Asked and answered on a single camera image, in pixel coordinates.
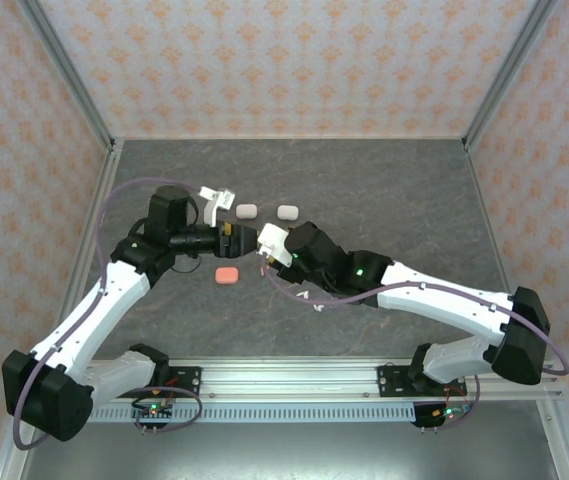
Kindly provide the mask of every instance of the gray table surface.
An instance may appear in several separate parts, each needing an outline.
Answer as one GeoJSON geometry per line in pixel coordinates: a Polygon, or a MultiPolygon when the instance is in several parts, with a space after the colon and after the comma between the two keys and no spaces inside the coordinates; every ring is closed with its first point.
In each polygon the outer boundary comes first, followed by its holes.
{"type": "Polygon", "coordinates": [[[482,402],[464,425],[195,424],[142,436],[87,425],[29,454],[24,480],[554,480],[535,402],[482,402]]]}
{"type": "MultiPolygon", "coordinates": [[[[248,225],[279,223],[278,205],[300,208],[345,250],[371,250],[429,275],[486,290],[502,282],[472,173],[456,140],[145,140],[126,141],[115,184],[163,176],[227,187],[238,203],[255,203],[248,225]]],[[[107,213],[110,252],[138,218],[155,186],[121,194],[107,213]]],[[[234,211],[220,217],[236,221],[234,211]]],[[[176,268],[186,269],[180,258],[176,268]]],[[[292,286],[294,292],[313,285],[292,286]]],[[[318,313],[273,289],[259,258],[204,258],[192,274],[167,272],[100,348],[119,356],[138,342],[171,357],[365,355],[410,357],[425,342],[467,336],[442,323],[365,306],[318,313]],[[214,282],[219,266],[237,266],[233,286],[214,282]]]]}

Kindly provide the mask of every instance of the pink foam block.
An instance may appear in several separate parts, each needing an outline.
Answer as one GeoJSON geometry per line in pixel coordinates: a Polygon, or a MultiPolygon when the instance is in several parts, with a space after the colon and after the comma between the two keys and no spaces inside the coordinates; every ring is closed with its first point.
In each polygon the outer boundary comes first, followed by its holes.
{"type": "Polygon", "coordinates": [[[240,279],[240,271],[236,267],[220,267],[215,270],[215,282],[220,285],[233,285],[240,279]]]}

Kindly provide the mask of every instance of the black cable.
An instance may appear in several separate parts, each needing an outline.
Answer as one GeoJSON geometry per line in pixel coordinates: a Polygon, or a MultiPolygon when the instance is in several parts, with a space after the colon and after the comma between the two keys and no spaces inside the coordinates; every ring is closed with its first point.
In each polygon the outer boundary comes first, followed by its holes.
{"type": "Polygon", "coordinates": [[[148,395],[142,395],[142,396],[139,396],[137,398],[134,398],[133,401],[131,402],[131,407],[136,408],[138,410],[144,410],[148,407],[146,407],[146,405],[140,405],[139,402],[143,402],[144,400],[147,400],[149,398],[152,398],[152,397],[149,397],[148,395]]]}
{"type": "Polygon", "coordinates": [[[344,292],[342,292],[339,288],[337,288],[335,286],[335,284],[333,282],[331,282],[329,280],[328,275],[326,275],[326,270],[322,270],[322,280],[324,280],[324,283],[326,283],[326,285],[328,285],[331,288],[332,293],[344,295],[344,292]]]}
{"type": "Polygon", "coordinates": [[[202,265],[202,257],[201,257],[201,255],[198,255],[196,258],[197,258],[197,260],[198,260],[197,265],[195,265],[195,267],[192,268],[191,270],[186,270],[186,271],[184,271],[184,270],[175,270],[174,267],[171,267],[171,270],[173,270],[175,273],[193,273],[195,270],[197,270],[198,268],[200,268],[200,265],[202,265]]]}
{"type": "Polygon", "coordinates": [[[133,224],[133,226],[131,227],[131,229],[128,231],[128,236],[130,237],[131,235],[135,235],[137,233],[137,231],[140,229],[140,227],[142,225],[144,225],[144,222],[146,221],[147,217],[144,218],[140,218],[137,222],[135,222],[133,224]]]}
{"type": "Polygon", "coordinates": [[[189,226],[195,225],[200,218],[200,209],[197,207],[197,203],[193,197],[188,197],[187,202],[191,207],[193,207],[193,210],[195,211],[195,220],[193,220],[189,226]]]}

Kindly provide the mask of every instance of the white foam block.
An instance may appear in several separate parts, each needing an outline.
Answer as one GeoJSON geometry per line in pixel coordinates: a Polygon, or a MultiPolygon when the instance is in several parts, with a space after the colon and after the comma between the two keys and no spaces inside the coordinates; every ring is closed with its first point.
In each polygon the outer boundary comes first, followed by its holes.
{"type": "Polygon", "coordinates": [[[252,220],[257,217],[257,205],[254,203],[243,203],[235,208],[235,216],[240,220],[252,220]]]}
{"type": "Polygon", "coordinates": [[[280,205],[277,207],[277,218],[294,221],[300,216],[300,209],[293,205],[280,205]]]}

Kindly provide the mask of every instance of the orange pattern wall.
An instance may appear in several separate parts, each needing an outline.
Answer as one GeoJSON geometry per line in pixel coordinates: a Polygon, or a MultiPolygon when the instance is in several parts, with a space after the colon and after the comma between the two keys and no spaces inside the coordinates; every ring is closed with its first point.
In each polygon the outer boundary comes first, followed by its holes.
{"type": "Polygon", "coordinates": [[[539,291],[569,356],[568,0],[538,43],[472,159],[512,284],[539,291]]]}
{"type": "MultiPolygon", "coordinates": [[[[56,321],[103,152],[15,0],[0,0],[0,366],[56,321]]],[[[0,440],[8,415],[0,371],[0,440]]]]}
{"type": "Polygon", "coordinates": [[[115,136],[461,137],[534,0],[43,0],[115,136]]]}

